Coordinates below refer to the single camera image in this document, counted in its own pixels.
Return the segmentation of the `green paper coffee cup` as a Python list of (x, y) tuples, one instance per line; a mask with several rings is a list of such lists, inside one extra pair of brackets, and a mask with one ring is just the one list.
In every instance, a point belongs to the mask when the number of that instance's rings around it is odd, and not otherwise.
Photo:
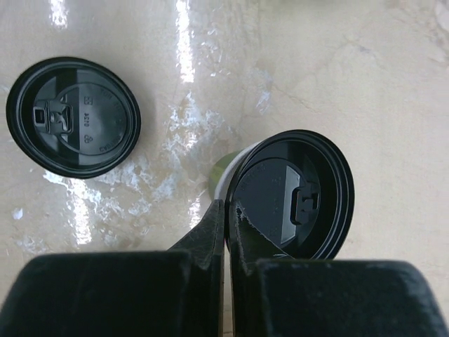
[(225, 199), (239, 164), (259, 144), (260, 142), (253, 143), (242, 150), (226, 154), (213, 165), (208, 177), (208, 194), (212, 200)]

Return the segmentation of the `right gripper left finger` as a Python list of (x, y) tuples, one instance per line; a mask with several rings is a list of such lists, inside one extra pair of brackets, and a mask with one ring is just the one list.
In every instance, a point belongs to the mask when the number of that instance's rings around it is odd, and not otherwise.
[(1, 308), (2, 336), (221, 336), (225, 206), (165, 251), (38, 256)]

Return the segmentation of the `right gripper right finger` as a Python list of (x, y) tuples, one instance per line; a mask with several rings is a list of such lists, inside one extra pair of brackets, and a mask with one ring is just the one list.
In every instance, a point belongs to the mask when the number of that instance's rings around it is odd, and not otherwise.
[(397, 260), (294, 259), (228, 206), (236, 336), (447, 336), (422, 273)]

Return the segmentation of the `black plastic cup lid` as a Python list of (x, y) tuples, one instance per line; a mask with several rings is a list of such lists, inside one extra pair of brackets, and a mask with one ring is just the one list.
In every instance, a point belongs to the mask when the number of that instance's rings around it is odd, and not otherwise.
[(289, 130), (250, 148), (225, 197), (252, 225), (294, 258), (333, 259), (355, 205), (354, 179), (338, 146), (320, 133)]

